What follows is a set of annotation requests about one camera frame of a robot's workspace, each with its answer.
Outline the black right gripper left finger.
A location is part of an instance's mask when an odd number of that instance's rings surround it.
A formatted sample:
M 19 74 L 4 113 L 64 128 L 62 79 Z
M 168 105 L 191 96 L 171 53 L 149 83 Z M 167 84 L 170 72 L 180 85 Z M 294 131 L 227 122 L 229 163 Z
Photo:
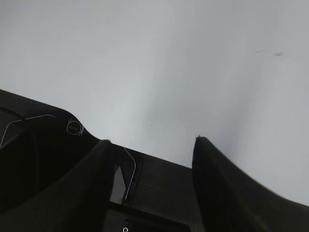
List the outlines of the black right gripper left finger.
M 2 232 L 100 232 L 113 185 L 112 143 L 101 140 L 57 182 L 0 216 Z

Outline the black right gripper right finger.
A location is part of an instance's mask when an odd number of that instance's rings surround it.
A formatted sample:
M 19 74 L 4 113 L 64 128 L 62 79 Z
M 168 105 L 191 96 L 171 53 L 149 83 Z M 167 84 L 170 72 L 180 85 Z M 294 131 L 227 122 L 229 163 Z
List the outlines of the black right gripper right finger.
M 206 137 L 195 141 L 192 174 L 208 232 L 307 232 L 309 208 L 265 188 Z

